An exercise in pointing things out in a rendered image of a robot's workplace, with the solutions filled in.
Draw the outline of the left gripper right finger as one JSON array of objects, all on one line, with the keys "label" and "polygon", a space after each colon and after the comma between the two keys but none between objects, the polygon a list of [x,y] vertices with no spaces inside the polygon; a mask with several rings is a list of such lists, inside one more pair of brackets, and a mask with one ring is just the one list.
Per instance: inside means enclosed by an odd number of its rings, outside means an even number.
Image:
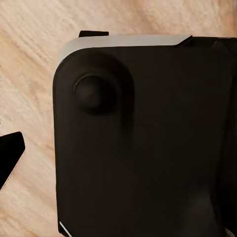
[{"label": "left gripper right finger", "polygon": [[222,150],[237,170],[237,133],[231,131],[225,133]]}]

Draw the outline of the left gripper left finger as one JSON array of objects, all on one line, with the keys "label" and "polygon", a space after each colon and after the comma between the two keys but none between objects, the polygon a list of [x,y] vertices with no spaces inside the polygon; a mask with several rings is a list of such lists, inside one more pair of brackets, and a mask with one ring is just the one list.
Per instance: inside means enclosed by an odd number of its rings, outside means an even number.
[{"label": "left gripper left finger", "polygon": [[0,137],[0,189],[25,150],[20,131]]}]

